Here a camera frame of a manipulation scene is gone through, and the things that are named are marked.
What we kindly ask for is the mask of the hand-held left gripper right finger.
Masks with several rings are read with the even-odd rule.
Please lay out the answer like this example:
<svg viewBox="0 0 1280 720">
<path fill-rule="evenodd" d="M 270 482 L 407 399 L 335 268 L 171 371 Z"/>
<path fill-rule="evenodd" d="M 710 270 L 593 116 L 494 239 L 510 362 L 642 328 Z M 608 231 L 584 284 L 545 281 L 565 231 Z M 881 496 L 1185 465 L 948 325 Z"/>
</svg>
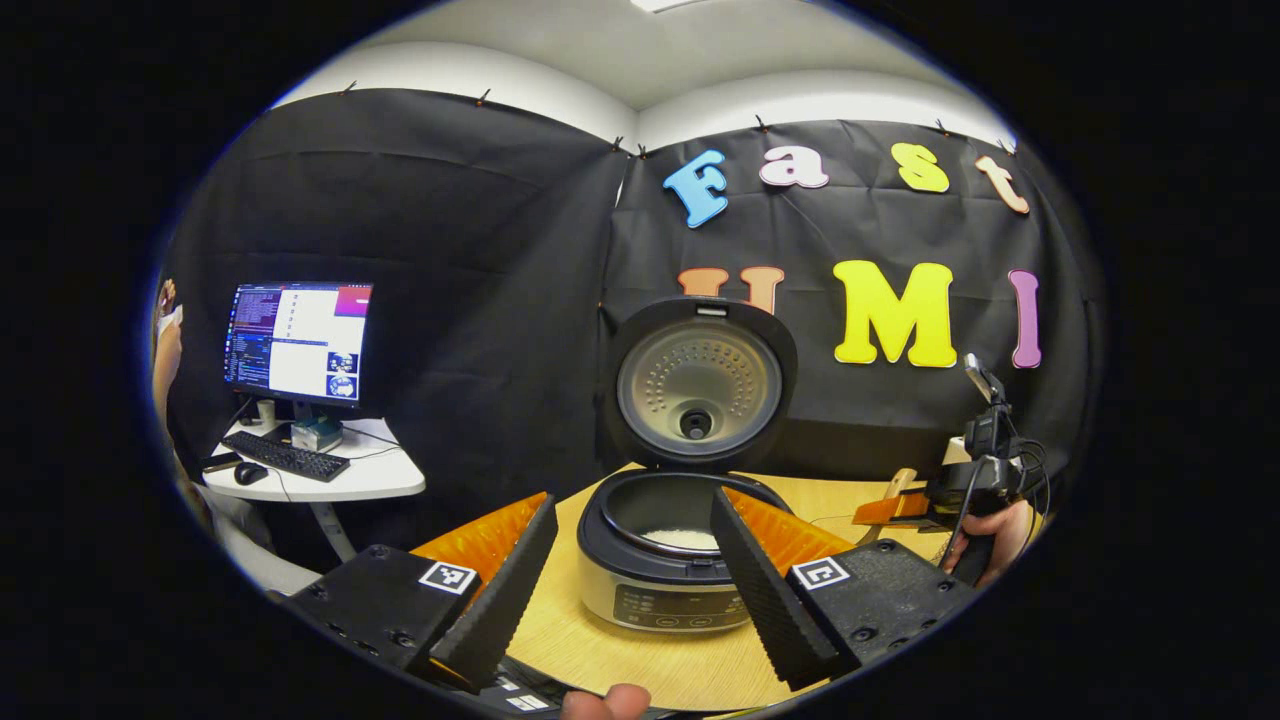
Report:
<svg viewBox="0 0 1280 720">
<path fill-rule="evenodd" d="M 791 691 L 900 655 L 977 591 L 893 539 L 861 546 L 730 487 L 710 528 L 774 674 Z"/>
</svg>

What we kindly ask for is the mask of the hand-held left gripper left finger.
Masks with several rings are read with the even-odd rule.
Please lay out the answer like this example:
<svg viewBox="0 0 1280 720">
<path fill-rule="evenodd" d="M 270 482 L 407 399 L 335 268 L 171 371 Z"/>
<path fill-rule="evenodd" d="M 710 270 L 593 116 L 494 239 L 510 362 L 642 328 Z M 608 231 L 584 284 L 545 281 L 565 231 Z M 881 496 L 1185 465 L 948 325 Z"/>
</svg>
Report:
<svg viewBox="0 0 1280 720">
<path fill-rule="evenodd" d="M 288 609 L 385 667 L 477 693 L 497 676 L 557 532 L 556 500 L 540 492 L 411 552 L 371 544 Z"/>
</svg>

